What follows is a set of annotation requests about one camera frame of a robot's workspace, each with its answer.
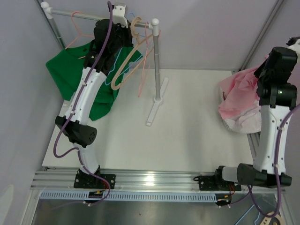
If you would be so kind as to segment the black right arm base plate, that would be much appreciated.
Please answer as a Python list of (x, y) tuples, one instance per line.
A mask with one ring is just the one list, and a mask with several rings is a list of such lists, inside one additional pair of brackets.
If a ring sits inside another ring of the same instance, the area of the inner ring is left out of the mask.
[(219, 179), (215, 175), (196, 176), (193, 181), (198, 182), (200, 191), (241, 191), (241, 185)]

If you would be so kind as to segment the green t shirt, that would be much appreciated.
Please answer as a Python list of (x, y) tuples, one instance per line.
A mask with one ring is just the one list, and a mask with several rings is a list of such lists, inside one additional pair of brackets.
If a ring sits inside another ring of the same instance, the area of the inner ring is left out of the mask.
[[(80, 59), (78, 56), (72, 56), (62, 50), (58, 55), (46, 63), (46, 67), (56, 83), (61, 96), (64, 100), (71, 100), (74, 92), (76, 92), (80, 79), (82, 77), (84, 58)], [(96, 121), (106, 116), (117, 98), (119, 91), (106, 92), (99, 88), (92, 105), (89, 118)]]

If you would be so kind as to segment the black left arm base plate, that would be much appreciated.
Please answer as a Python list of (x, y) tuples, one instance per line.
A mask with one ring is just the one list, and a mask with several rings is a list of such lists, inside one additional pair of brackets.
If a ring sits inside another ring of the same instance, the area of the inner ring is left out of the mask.
[(107, 181), (111, 187), (114, 189), (115, 187), (115, 174), (100, 174), (99, 175), (104, 180), (96, 178), (92, 175), (86, 173), (78, 173), (75, 176), (74, 188), (80, 189), (108, 189), (108, 185), (105, 181)]

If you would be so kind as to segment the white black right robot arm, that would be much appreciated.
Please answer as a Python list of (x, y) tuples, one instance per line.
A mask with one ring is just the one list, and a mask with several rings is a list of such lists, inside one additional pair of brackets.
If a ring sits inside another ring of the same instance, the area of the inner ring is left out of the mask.
[(291, 185), (292, 178), (285, 169), (285, 143), (290, 116), (296, 109), (297, 88), (288, 79), (299, 53), (295, 45), (274, 47), (255, 71), (262, 117), (258, 154), (252, 165), (240, 163), (216, 169), (213, 184), (217, 189), (225, 189), (230, 182), (263, 188)]

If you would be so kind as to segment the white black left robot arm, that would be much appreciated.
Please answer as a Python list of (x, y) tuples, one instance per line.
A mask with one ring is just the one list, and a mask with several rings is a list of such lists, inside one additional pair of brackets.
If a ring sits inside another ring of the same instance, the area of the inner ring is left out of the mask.
[(81, 80), (70, 107), (64, 116), (57, 116), (58, 136), (65, 135), (77, 151), (80, 171), (86, 174), (84, 182), (90, 188), (100, 185), (100, 166), (96, 160), (93, 142), (97, 129), (88, 125), (89, 115), (101, 85), (116, 61), (122, 47), (132, 46), (130, 24), (122, 25), (109, 19), (96, 22), (94, 39), (85, 56)]

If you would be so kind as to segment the pink hanger with green shirt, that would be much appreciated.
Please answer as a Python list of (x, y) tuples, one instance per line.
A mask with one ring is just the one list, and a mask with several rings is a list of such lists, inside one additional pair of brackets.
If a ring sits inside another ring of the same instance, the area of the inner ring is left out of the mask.
[(94, 40), (94, 35), (85, 34), (80, 30), (78, 24), (75, 21), (75, 15), (80, 13), (80, 11), (74, 11), (71, 14), (71, 21), (77, 32), (77, 36), (65, 47), (65, 51), (72, 56), (78, 56), (80, 59), (82, 59), (85, 57), (84, 53), (87, 51), (87, 48), (91, 44), (91, 41)]

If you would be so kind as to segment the white t shirt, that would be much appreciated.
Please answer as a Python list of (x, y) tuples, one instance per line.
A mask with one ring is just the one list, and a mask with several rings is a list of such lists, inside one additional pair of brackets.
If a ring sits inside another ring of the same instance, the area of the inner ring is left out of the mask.
[(249, 111), (239, 116), (223, 120), (224, 126), (232, 132), (241, 134), (252, 134), (261, 131), (261, 112)]

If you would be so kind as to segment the pink t shirt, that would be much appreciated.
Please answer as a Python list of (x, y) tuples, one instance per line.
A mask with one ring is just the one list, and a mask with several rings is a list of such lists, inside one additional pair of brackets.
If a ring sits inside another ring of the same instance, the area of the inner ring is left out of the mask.
[(225, 100), (218, 106), (222, 119), (229, 119), (252, 107), (259, 99), (256, 90), (258, 78), (254, 72), (258, 66), (241, 70), (219, 82)]

